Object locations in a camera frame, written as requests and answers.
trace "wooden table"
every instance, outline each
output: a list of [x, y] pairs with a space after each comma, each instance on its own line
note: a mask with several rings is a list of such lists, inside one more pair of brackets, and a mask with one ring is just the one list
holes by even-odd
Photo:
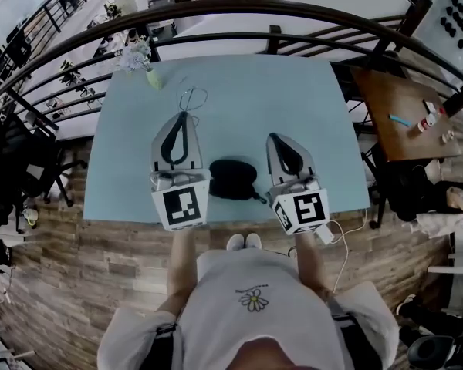
[[[423, 133], [414, 128], [428, 114], [424, 100], [433, 103], [436, 109], [442, 107], [435, 90], [384, 72], [352, 69], [352, 73], [388, 162], [461, 154], [456, 139], [446, 144], [441, 140], [442, 134], [452, 130], [448, 116], [441, 116]], [[390, 114], [409, 121], [412, 126], [394, 122]]]

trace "bag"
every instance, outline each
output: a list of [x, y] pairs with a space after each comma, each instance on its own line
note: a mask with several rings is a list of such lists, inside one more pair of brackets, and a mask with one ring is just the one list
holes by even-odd
[[[370, 345], [358, 321], [343, 310], [332, 299], [328, 303], [333, 320], [340, 329], [345, 346], [352, 358], [355, 370], [382, 370], [382, 361]], [[140, 370], [181, 370], [183, 367], [183, 345], [181, 329], [177, 323], [160, 326], [151, 338], [149, 353]]]
[[210, 195], [230, 200], [256, 199], [266, 204], [266, 199], [260, 197], [252, 185], [257, 171], [250, 164], [238, 160], [216, 160], [209, 170], [212, 176]]

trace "light blue table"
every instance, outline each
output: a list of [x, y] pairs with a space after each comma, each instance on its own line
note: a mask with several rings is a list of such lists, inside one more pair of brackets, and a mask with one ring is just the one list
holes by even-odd
[[[270, 132], [292, 137], [311, 153], [331, 212], [369, 207], [357, 138], [329, 62], [277, 55], [230, 55], [155, 63], [164, 88], [144, 72], [115, 72], [103, 102], [87, 174], [84, 218], [158, 222], [151, 193], [150, 145], [181, 94], [206, 89], [192, 112], [205, 167], [234, 157], [258, 171], [255, 189], [272, 182], [265, 142]], [[192, 103], [197, 103], [194, 94]], [[209, 197], [208, 221], [267, 220], [257, 200]]]

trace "daisy embroidery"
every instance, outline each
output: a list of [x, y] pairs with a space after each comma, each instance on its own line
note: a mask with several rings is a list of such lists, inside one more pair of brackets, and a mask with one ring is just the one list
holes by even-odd
[[245, 292], [238, 301], [240, 301], [242, 305], [246, 306], [250, 312], [260, 312], [261, 310], [264, 310], [266, 305], [269, 304], [267, 300], [261, 298], [261, 290], [257, 288]]

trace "wood plank flooring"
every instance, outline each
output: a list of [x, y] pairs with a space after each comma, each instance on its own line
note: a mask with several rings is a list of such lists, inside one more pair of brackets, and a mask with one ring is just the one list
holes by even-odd
[[[88, 160], [90, 142], [73, 147], [76, 158]], [[463, 180], [463, 156], [442, 167], [445, 178]], [[165, 299], [166, 265], [171, 236], [151, 224], [84, 220], [86, 172], [76, 170], [69, 193], [76, 201], [38, 201], [40, 224], [35, 242], [16, 247], [12, 303], [0, 304], [1, 334], [17, 352], [34, 350], [27, 362], [36, 370], [94, 370], [96, 350], [113, 311], [121, 305], [142, 313]], [[369, 218], [374, 210], [369, 210]], [[334, 215], [345, 231], [359, 227], [363, 212]], [[379, 230], [368, 226], [347, 236], [350, 259], [340, 280], [345, 290], [372, 280], [394, 308], [408, 294], [426, 290], [429, 301], [440, 294], [441, 281], [426, 275], [429, 265], [446, 264], [446, 237], [429, 240], [411, 234], [388, 211]], [[293, 245], [274, 220], [266, 224], [216, 224], [197, 232], [198, 251], [222, 247], [236, 232], [255, 231], [266, 249], [286, 253]], [[342, 243], [321, 244], [330, 284], [345, 257]], [[394, 368], [408, 368], [401, 349]]]

